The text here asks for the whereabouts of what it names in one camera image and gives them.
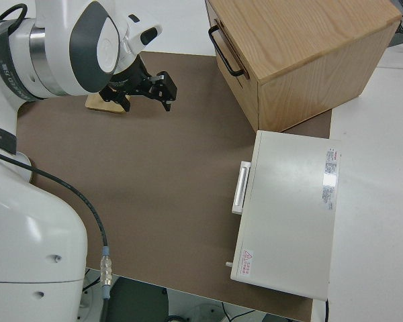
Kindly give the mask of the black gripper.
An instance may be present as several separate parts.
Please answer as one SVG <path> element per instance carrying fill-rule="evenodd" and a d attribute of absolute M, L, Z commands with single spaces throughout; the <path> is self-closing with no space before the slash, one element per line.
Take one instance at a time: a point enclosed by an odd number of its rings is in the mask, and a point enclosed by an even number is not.
<path fill-rule="evenodd" d="M 99 94 L 106 101 L 121 101 L 125 112 L 130 111 L 127 95 L 142 95 L 161 101 L 165 111 L 177 97 L 177 86 L 167 71 L 151 75 L 141 59 L 136 59 L 127 69 L 114 74 Z"/>

